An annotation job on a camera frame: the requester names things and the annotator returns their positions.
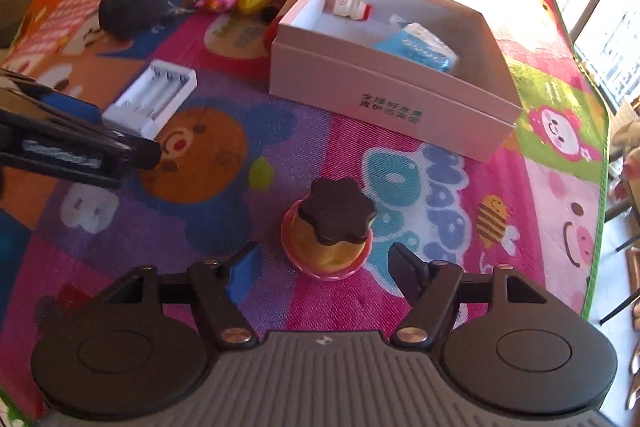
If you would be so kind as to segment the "blue white tissue pack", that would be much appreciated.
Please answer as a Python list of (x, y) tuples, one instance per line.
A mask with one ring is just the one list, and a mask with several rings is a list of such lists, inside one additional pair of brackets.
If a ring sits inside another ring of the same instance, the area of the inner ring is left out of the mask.
[(446, 43), (418, 23), (405, 25), (374, 48), (437, 72), (451, 72), (458, 62), (457, 54)]

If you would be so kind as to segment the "small white red toy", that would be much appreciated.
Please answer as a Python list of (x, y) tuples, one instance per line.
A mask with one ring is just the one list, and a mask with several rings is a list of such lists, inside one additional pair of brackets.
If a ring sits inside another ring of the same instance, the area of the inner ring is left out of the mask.
[(361, 0), (335, 0), (332, 13), (349, 20), (367, 20), (371, 5)]

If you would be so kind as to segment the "black plush cat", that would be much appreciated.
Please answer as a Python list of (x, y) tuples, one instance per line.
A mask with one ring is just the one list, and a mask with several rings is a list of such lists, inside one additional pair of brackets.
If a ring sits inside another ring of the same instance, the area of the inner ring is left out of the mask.
[(101, 0), (100, 28), (119, 41), (134, 38), (158, 24), (169, 10), (169, 0)]

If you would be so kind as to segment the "white cardboard box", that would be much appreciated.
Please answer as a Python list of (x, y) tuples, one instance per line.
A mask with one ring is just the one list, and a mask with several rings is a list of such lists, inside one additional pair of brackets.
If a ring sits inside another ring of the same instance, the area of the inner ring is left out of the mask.
[[(361, 0), (367, 20), (335, 0), (293, 0), (271, 45), (269, 92), (437, 145), (478, 161), (494, 155), (523, 107), (483, 15), (452, 0)], [(437, 72), (374, 46), (418, 23), (458, 56)]]

